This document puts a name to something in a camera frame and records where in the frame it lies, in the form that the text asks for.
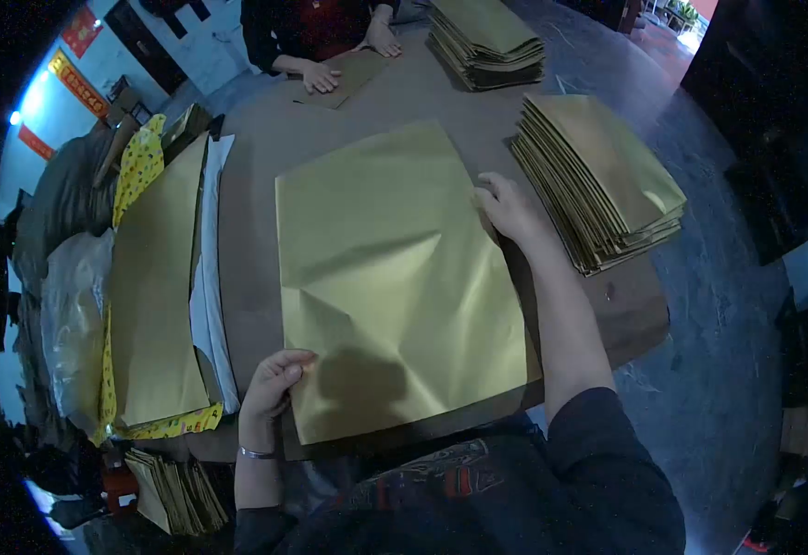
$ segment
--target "white paper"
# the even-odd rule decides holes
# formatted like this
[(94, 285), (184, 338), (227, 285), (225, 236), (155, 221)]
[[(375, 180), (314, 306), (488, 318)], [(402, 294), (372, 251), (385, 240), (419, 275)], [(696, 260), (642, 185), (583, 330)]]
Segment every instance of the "white paper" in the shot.
[(189, 301), (192, 340), (213, 365), (226, 415), (241, 408), (225, 341), (218, 263), (219, 175), (233, 143), (234, 136), (228, 135), (219, 141), (210, 140), (208, 146), (200, 200), (200, 260), (194, 270), (194, 287)]

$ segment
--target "gold paper sheet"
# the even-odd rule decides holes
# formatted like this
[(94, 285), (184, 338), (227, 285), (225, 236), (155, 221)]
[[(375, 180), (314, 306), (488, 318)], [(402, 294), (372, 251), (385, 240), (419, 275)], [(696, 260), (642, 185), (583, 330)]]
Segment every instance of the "gold paper sheet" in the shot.
[(305, 87), (299, 89), (293, 98), (294, 102), (302, 104), (322, 105), (325, 108), (337, 109), (350, 96), (364, 86), (367, 81), (373, 79), (376, 74), (388, 65), (389, 60), (373, 50), (358, 50), (356, 52), (344, 52), (338, 56), (324, 62), (332, 69), (343, 72), (337, 78), (339, 86), (333, 92), (326, 94), (315, 91), (309, 94)]
[(277, 178), (284, 336), (303, 444), (415, 422), (527, 382), (524, 319), (437, 122)]
[(629, 231), (652, 225), (685, 204), (685, 195), (654, 153), (597, 98), (528, 95), (528, 102), (584, 161)]
[(472, 44), (505, 54), (536, 33), (500, 0), (434, 0), (432, 3)]
[(203, 134), (123, 215), (108, 291), (117, 414), (125, 426), (210, 405), (188, 299)]

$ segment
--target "door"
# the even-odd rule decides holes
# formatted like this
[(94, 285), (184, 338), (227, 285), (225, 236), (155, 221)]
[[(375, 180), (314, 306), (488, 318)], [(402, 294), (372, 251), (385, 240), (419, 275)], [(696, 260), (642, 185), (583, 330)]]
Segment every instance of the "door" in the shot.
[(127, 0), (121, 0), (111, 8), (105, 16), (105, 23), (168, 95), (188, 79)]

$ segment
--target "gold paper bag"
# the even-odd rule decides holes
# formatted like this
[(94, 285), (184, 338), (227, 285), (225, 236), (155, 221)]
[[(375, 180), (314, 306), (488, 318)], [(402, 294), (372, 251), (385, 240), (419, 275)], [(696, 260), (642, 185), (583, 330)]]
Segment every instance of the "gold paper bag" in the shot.
[(299, 439), (374, 432), (527, 382), (521, 307), (437, 122), (326, 154), (275, 182)]
[(210, 405), (191, 339), (190, 276), (204, 133), (123, 215), (108, 294), (117, 415), (136, 426)]

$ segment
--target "stack of gold paper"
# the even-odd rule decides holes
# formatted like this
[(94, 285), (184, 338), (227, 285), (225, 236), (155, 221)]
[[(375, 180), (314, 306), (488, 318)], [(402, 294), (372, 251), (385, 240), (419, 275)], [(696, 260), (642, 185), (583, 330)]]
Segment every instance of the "stack of gold paper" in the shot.
[(435, 0), (429, 44), (473, 91), (543, 79), (543, 41), (499, 0)]
[(202, 536), (228, 522), (198, 461), (168, 463), (130, 450), (126, 464), (138, 481), (138, 511), (167, 534)]
[(606, 270), (681, 228), (685, 194), (598, 99), (526, 95), (522, 115), (512, 151), (580, 272)]

